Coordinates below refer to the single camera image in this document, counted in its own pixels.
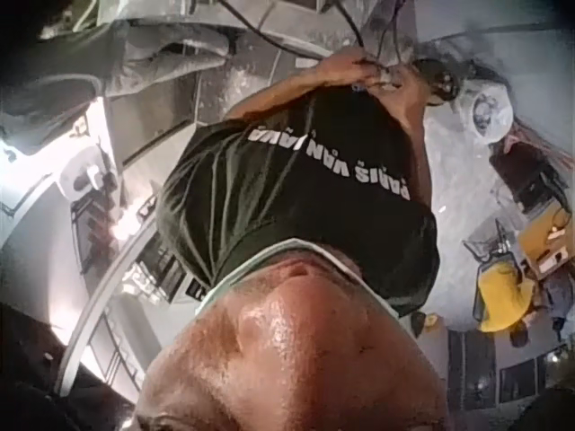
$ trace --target hand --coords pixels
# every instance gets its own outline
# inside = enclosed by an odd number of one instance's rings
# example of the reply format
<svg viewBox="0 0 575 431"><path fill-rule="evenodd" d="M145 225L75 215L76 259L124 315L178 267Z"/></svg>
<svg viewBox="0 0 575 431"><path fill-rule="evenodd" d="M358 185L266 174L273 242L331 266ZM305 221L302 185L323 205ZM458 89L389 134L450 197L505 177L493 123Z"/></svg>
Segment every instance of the hand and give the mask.
<svg viewBox="0 0 575 431"><path fill-rule="evenodd" d="M397 71L401 78L401 87L390 91L376 84L368 87L367 91L399 121L408 135L422 135L423 114L431 95L431 88L415 67L399 66Z"/></svg>
<svg viewBox="0 0 575 431"><path fill-rule="evenodd" d="M327 57L315 67L324 85L372 85L379 80L376 61L364 49L347 47Z"/></svg>

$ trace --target forearm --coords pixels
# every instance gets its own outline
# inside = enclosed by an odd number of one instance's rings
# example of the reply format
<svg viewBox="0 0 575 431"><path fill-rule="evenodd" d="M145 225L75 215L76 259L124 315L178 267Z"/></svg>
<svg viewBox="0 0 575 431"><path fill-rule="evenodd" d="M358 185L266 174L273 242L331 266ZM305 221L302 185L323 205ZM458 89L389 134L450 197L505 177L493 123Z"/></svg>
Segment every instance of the forearm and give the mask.
<svg viewBox="0 0 575 431"><path fill-rule="evenodd" d="M411 198L431 209L431 171L425 148L423 127L408 132L411 140L410 177Z"/></svg>
<svg viewBox="0 0 575 431"><path fill-rule="evenodd" d="M306 69L304 72L290 76L240 101L230 109L225 119L246 121L260 119L324 84L325 82L320 74L315 72L315 69Z"/></svg>

